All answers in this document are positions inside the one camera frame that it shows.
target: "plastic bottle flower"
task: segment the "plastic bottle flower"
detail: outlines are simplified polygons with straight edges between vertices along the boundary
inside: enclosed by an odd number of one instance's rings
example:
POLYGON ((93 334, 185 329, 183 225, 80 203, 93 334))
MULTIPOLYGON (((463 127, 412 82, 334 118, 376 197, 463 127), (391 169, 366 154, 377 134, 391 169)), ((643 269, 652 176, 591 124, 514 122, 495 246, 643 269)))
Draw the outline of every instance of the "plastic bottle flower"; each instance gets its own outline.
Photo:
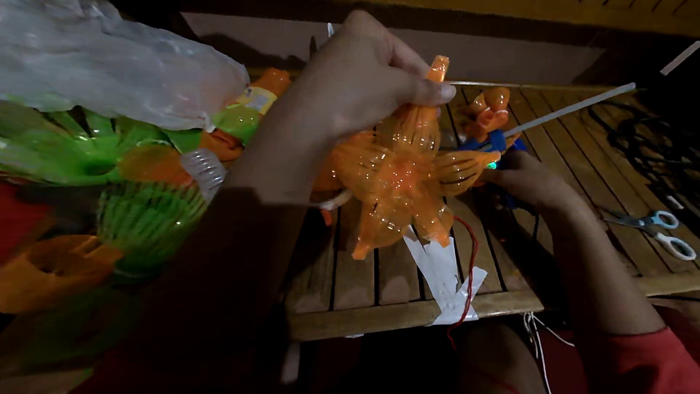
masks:
POLYGON ((483 142, 491 131, 505 125, 509 99, 510 90, 507 88, 493 88, 478 95, 467 110, 467 115, 475 120, 464 128, 467 137, 483 142))
MULTIPOLYGON (((427 78, 442 82, 448 64, 437 56, 427 78)), ((378 129, 376 137, 364 133, 333 150, 338 176, 363 203, 353 257, 400 240, 411 223, 421 237, 448 246, 453 215, 442 196, 463 193, 501 154, 438 154, 436 108, 407 107, 378 129)))

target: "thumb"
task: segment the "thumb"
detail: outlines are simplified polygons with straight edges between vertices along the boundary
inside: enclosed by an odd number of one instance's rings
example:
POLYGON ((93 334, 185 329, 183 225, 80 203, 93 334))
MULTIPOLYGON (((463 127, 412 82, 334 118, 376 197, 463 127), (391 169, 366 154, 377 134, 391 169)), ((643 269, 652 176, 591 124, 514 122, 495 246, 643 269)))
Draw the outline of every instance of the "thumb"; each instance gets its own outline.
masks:
POLYGON ((397 73, 398 104, 410 102, 422 107, 438 107, 452 100, 457 93, 457 89, 447 82, 432 82, 400 70, 397 73))

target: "orange plastic piece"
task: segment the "orange plastic piece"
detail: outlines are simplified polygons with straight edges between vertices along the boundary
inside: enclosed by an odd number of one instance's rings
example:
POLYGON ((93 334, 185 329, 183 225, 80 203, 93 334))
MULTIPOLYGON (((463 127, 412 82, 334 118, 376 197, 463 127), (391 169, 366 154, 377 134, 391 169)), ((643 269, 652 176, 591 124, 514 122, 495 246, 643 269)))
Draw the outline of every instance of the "orange plastic piece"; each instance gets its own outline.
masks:
MULTIPOLYGON (((428 78, 442 81, 448 64, 437 56, 428 78)), ((378 125, 376 139, 357 137, 333 150, 338 177, 363 202, 353 258, 364 259, 373 248, 400 240, 412 221, 421 237, 448 246, 454 217, 441 197, 443 189, 450 195, 466 190, 473 181, 462 179, 463 171, 476 179, 500 154, 438 156, 439 146, 437 110, 410 106, 378 125)))
POLYGON ((472 186, 489 163, 501 159, 500 152, 453 151, 435 158, 435 176, 440 179, 443 196, 456 196, 472 186))
POLYGON ((180 152, 164 144, 144 145, 128 151, 117 164, 119 175, 135 182, 189 185, 192 177, 180 165, 180 152))
POLYGON ((0 311, 48 308, 102 282, 122 257, 96 236, 60 236, 32 245, 0 268, 0 311))
POLYGON ((199 148, 207 148, 214 152, 222 163, 236 160, 243 154, 241 140, 219 129, 215 129, 213 133, 202 131, 199 148))
POLYGON ((486 105, 493 112, 508 110, 508 100, 510 100, 510 90, 508 88, 493 88, 483 94, 486 105))
POLYGON ((321 165, 321 171, 318 172, 314 181, 314 191, 332 191, 343 188, 343 183, 340 182, 333 165, 333 154, 328 155, 321 165))
POLYGON ((251 87, 269 90, 274 95, 279 97, 287 91, 290 83, 292 83, 292 81, 289 79, 288 72, 275 68, 269 68, 262 73, 262 76, 257 81, 251 83, 251 87))
POLYGON ((323 217, 323 223, 327 226, 330 227, 333 225, 333 216, 330 215, 330 212, 328 210, 320 210, 321 211, 321 216, 323 217))
POLYGON ((464 133, 478 142, 486 141, 491 131, 508 122, 509 99, 507 88, 493 88, 478 95, 469 105, 469 112, 476 120, 464 128, 464 133))

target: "red string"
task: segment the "red string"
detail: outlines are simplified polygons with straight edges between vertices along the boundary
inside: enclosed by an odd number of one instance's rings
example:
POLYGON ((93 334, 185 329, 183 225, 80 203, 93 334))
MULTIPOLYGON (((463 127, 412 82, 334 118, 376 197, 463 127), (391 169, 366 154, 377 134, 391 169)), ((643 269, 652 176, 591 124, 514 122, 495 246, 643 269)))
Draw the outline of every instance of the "red string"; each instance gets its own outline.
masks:
POLYGON ((474 270, 474 260, 477 258, 477 250, 479 250, 479 241, 477 240, 477 237, 474 235, 474 231, 472 230, 472 227, 464 221, 459 216, 455 216, 454 219, 464 225, 464 227, 467 228, 469 231, 469 235, 472 237, 472 257, 469 258, 469 279, 468 279, 468 284, 467 284, 467 302, 464 303, 464 311, 462 312, 462 317, 459 319, 458 322, 454 323, 453 325, 449 326, 447 329, 447 338, 449 338, 449 342, 452 344, 452 348, 456 351, 457 346, 454 344, 454 339, 452 339, 452 330, 455 328, 459 327, 463 322, 464 318, 467 316, 467 312, 469 311, 469 305, 472 304, 472 282, 473 282, 473 275, 472 271, 474 270))
MULTIPOLYGON (((467 228, 469 231, 469 235, 472 237, 472 256, 469 258, 469 279, 468 279, 468 287, 467 287, 467 302, 464 303, 464 311, 462 312, 462 317, 459 319, 458 322, 454 323, 453 325, 449 326, 447 328, 447 338, 449 338, 449 342, 452 344, 452 348, 456 351, 457 347, 454 344, 454 339, 452 339, 452 330, 455 328, 459 327, 463 322, 464 318, 467 316, 467 312, 469 311, 469 305, 472 303, 472 273, 474 271, 474 261, 476 260, 477 257, 477 251, 479 250, 479 241, 477 240, 477 237, 474 235, 474 231, 472 230, 472 227, 464 221, 464 219, 460 218, 459 216, 455 216, 454 219, 464 225, 464 227, 467 228)), ((485 376, 488 380, 490 380, 493 384, 497 386, 501 386, 505 388, 506 390, 510 391, 513 394, 519 394, 519 391, 516 390, 513 386, 510 384, 504 383, 498 378, 496 378, 494 375, 491 375, 490 373, 484 371, 483 369, 479 368, 477 365, 467 362, 469 364, 469 367, 473 370, 475 370, 477 373, 485 376)))

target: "right hand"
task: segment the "right hand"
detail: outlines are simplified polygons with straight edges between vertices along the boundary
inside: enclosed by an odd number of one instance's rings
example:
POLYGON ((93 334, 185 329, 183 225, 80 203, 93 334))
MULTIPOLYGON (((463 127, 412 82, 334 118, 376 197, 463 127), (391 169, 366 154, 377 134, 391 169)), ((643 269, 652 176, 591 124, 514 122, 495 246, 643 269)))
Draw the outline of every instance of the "right hand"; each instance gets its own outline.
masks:
POLYGON ((481 180, 504 188, 535 208, 565 208, 582 201, 562 178, 525 151, 509 151, 501 159, 504 170, 486 169, 481 180))

